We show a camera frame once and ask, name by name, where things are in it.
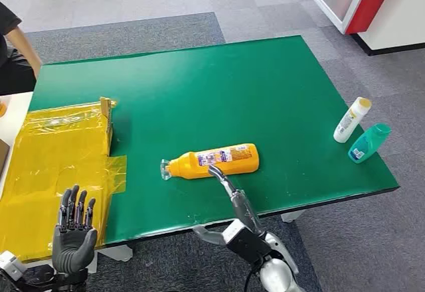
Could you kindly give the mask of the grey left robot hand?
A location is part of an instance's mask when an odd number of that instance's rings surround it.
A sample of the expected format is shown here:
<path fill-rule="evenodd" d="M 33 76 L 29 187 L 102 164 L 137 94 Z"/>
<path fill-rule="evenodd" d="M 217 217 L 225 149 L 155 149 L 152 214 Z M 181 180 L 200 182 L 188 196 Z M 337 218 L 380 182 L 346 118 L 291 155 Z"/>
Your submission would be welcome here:
<path fill-rule="evenodd" d="M 96 199 L 85 206 L 87 194 L 75 184 L 62 195 L 53 237 L 52 263 L 56 271 L 78 273 L 94 259 L 97 240 L 97 230 L 92 225 Z"/>

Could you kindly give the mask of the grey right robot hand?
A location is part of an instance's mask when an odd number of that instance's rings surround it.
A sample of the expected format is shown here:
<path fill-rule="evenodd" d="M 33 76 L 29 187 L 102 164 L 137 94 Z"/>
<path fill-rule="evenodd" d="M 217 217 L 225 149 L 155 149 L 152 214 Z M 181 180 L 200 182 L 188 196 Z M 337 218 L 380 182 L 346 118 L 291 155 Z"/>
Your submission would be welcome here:
<path fill-rule="evenodd" d="M 265 233 L 257 214 L 252 209 L 250 201 L 243 190 L 235 188 L 227 176 L 217 166 L 210 165 L 208 167 L 208 173 L 216 177 L 225 188 L 237 219 L 254 234 L 261 237 Z M 226 245 L 225 239 L 221 232 L 209 231 L 203 226 L 195 226 L 193 231 L 199 238 L 205 242 L 220 246 Z"/>

